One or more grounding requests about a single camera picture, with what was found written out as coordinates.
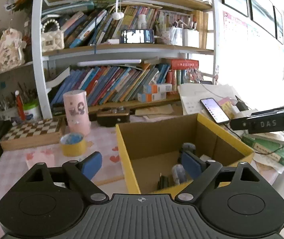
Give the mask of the yellow tape roll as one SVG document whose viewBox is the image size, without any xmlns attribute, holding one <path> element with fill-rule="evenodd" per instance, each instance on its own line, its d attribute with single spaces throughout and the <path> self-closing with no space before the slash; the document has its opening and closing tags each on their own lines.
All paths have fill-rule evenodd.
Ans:
<svg viewBox="0 0 284 239">
<path fill-rule="evenodd" d="M 60 145 L 65 157 L 79 157 L 87 149 L 85 137 L 81 133 L 65 134 L 60 139 Z"/>
</svg>

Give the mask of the pink checkered tablecloth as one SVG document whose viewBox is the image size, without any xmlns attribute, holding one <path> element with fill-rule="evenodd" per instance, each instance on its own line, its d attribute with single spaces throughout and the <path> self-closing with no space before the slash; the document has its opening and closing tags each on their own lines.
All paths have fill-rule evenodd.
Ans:
<svg viewBox="0 0 284 239">
<path fill-rule="evenodd" d="M 0 238 L 280 238 L 284 199 L 249 162 L 223 166 L 212 189 L 179 203 L 169 193 L 128 192 L 116 127 L 93 125 L 85 140 L 79 157 L 65 157 L 60 142 L 2 155 Z M 196 156 L 195 144 L 182 144 L 177 164 L 184 151 Z M 62 165 L 94 152 L 102 167 L 91 181 L 108 195 L 105 203 L 64 184 Z"/>
</svg>

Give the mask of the yellow cardboard box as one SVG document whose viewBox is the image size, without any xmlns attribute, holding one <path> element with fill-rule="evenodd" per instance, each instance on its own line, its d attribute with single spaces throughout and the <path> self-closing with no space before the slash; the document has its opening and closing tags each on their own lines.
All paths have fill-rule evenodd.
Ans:
<svg viewBox="0 0 284 239">
<path fill-rule="evenodd" d="M 169 193 L 176 196 L 190 181 L 176 186 L 172 167 L 185 142 L 195 144 L 198 157 L 206 155 L 223 166 L 251 162 L 253 150 L 238 138 L 201 114 L 157 122 L 131 122 L 116 126 L 117 141 L 127 190 L 130 194 Z M 157 189 L 160 175 L 169 187 Z"/>
</svg>

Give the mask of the dark brown small box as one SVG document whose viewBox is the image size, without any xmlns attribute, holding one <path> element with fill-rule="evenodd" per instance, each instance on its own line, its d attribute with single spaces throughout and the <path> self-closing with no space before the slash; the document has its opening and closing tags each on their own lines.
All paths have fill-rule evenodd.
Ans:
<svg viewBox="0 0 284 239">
<path fill-rule="evenodd" d="M 96 121 L 103 127 L 114 127 L 117 123 L 130 122 L 130 109 L 120 107 L 105 107 L 96 113 Z"/>
</svg>

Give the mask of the black smartphone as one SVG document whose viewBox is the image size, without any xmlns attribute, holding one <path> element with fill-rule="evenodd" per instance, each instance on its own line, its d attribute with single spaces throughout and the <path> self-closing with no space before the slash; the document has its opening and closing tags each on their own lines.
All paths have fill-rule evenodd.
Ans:
<svg viewBox="0 0 284 239">
<path fill-rule="evenodd" d="M 212 117 L 216 124 L 225 124 L 230 121 L 229 117 L 219 106 L 213 98 L 201 99 L 200 103 L 203 105 L 208 114 Z"/>
</svg>

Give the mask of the wooden chess board box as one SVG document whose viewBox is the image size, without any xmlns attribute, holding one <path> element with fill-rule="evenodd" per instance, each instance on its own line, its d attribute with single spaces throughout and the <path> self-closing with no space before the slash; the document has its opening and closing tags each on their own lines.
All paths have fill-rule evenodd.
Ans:
<svg viewBox="0 0 284 239">
<path fill-rule="evenodd" d="M 24 123 L 10 128 L 0 140 L 4 151 L 14 151 L 44 145 L 58 144 L 65 131 L 61 118 Z"/>
</svg>

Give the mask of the white green-lid jar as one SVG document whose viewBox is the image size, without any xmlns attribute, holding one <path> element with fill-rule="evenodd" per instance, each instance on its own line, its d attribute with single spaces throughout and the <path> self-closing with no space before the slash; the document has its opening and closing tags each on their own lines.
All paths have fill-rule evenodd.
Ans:
<svg viewBox="0 0 284 239">
<path fill-rule="evenodd" d="M 42 119 L 38 100 L 33 100 L 23 105 L 23 111 L 27 122 L 35 122 Z"/>
</svg>

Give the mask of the red white marker pen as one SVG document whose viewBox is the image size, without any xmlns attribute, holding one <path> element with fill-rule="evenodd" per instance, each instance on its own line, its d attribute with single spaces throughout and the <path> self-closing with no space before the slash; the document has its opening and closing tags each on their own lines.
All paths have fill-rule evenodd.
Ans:
<svg viewBox="0 0 284 239">
<path fill-rule="evenodd" d="M 15 100 L 16 100 L 17 110 L 18 110 L 19 116 L 20 116 L 22 121 L 25 121 L 26 117 L 25 117 L 25 113 L 24 113 L 24 110 L 23 110 L 23 103 L 22 103 L 22 99 L 21 99 L 19 90 L 15 91 Z"/>
</svg>

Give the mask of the orange white small box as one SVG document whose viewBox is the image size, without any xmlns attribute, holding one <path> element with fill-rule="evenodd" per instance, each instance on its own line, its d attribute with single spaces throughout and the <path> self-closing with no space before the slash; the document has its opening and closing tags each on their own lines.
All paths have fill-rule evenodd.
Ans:
<svg viewBox="0 0 284 239">
<path fill-rule="evenodd" d="M 172 84 L 149 84 L 143 86 L 145 94 L 167 93 L 172 91 Z"/>
</svg>

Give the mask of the red book box set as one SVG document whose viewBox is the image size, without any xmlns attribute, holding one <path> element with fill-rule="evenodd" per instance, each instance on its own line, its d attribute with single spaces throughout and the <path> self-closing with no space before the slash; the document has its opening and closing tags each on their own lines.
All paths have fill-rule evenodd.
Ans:
<svg viewBox="0 0 284 239">
<path fill-rule="evenodd" d="M 199 69 L 199 61 L 193 59 L 167 59 L 172 70 Z"/>
</svg>

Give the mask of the white pen holder cup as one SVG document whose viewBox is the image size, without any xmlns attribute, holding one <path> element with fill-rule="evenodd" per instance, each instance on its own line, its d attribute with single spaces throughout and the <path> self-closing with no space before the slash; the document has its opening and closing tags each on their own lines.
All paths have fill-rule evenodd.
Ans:
<svg viewBox="0 0 284 239">
<path fill-rule="evenodd" d="M 199 31 L 194 29 L 183 29 L 182 45 L 193 48 L 199 48 Z"/>
</svg>

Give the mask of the white quilted pearl handbag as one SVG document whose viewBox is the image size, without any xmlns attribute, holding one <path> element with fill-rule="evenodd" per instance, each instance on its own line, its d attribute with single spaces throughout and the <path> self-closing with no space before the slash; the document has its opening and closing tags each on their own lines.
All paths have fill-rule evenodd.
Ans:
<svg viewBox="0 0 284 239">
<path fill-rule="evenodd" d="M 46 32 L 48 24 L 54 24 L 56 26 L 56 30 Z M 47 20 L 47 22 L 42 25 L 41 46 L 43 53 L 64 49 L 64 32 L 60 29 L 60 25 L 57 20 Z"/>
</svg>

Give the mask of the floral decorative bag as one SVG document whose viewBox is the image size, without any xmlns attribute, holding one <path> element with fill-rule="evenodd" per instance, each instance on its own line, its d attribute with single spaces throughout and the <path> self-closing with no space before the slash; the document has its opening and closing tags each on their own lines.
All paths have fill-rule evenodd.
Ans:
<svg viewBox="0 0 284 239">
<path fill-rule="evenodd" d="M 6 29 L 0 39 L 0 72 L 10 70 L 25 63 L 23 49 L 26 42 L 16 29 Z"/>
</svg>

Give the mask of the blue rectangular tin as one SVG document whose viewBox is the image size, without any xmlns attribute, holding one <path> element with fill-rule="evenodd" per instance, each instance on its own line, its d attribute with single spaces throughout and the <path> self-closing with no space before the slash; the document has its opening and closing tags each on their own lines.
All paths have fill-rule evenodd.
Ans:
<svg viewBox="0 0 284 239">
<path fill-rule="evenodd" d="M 154 44 L 154 31 L 152 29 L 122 30 L 121 44 Z"/>
</svg>

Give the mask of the white bookshelf frame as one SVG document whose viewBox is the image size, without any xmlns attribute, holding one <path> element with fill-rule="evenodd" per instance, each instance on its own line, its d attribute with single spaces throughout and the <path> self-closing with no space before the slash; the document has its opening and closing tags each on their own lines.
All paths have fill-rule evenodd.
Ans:
<svg viewBox="0 0 284 239">
<path fill-rule="evenodd" d="M 154 59 L 154 58 L 186 58 L 189 55 L 215 56 L 214 50 L 190 46 L 177 46 L 161 44 L 100 44 L 88 47 L 54 50 L 42 52 L 41 43 L 41 17 L 43 8 L 57 8 L 69 5 L 75 7 L 76 3 L 86 0 L 33 0 L 32 7 L 32 57 L 36 89 L 39 96 L 42 116 L 45 119 L 52 118 L 51 106 L 48 94 L 51 88 L 47 86 L 46 77 L 56 77 L 57 71 L 64 66 L 80 62 L 102 63 L 107 60 L 117 59 Z M 215 13 L 213 2 L 198 0 L 120 0 L 124 5 L 146 4 L 149 7 L 161 7 L 175 12 L 184 12 L 197 20 L 199 27 L 205 27 L 205 13 Z"/>
</svg>

